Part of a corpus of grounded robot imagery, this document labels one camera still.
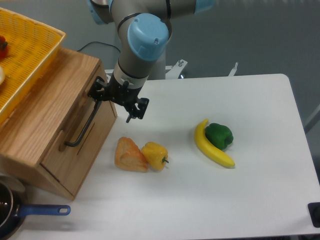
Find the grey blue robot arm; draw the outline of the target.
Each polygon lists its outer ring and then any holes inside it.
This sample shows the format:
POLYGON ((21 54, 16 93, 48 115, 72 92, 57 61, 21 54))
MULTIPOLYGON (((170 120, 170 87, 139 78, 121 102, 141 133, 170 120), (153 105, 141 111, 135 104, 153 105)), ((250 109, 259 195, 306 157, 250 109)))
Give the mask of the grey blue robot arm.
POLYGON ((213 0, 89 0, 97 24, 114 23, 121 42, 120 55, 108 82, 98 76, 89 96, 97 103, 111 101, 128 112, 127 121, 142 119, 149 104, 138 94, 165 52, 172 34, 170 20, 198 14, 213 0))

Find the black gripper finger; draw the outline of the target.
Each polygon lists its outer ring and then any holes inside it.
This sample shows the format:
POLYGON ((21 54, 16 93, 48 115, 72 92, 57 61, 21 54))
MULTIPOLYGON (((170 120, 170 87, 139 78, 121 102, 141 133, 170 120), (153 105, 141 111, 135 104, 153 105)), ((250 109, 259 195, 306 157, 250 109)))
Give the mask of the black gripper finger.
POLYGON ((93 81, 87 95, 95 102, 104 102, 108 100, 106 96, 106 89, 107 84, 105 80, 101 76, 97 76, 93 81))
POLYGON ((142 120, 150 100, 148 98, 136 98, 134 101, 125 104, 125 110, 128 112, 126 123, 129 123, 131 119, 142 120))

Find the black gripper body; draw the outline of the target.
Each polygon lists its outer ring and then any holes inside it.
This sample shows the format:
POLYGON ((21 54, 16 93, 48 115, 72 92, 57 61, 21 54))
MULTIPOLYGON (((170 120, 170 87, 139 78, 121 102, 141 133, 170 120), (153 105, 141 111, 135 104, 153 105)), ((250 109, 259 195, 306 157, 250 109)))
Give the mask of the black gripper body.
POLYGON ((131 89, 127 81, 120 84, 116 78, 112 76, 107 84, 106 100, 123 106, 126 110, 133 110, 137 108, 136 103, 141 89, 141 87, 131 89))

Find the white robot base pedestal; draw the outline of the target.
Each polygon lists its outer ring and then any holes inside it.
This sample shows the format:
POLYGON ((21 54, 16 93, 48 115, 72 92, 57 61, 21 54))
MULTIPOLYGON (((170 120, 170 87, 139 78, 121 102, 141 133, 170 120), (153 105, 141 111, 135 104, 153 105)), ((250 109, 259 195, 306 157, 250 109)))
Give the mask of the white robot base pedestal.
POLYGON ((161 56, 154 64, 148 80, 164 80, 166 78, 166 51, 164 50, 161 56))

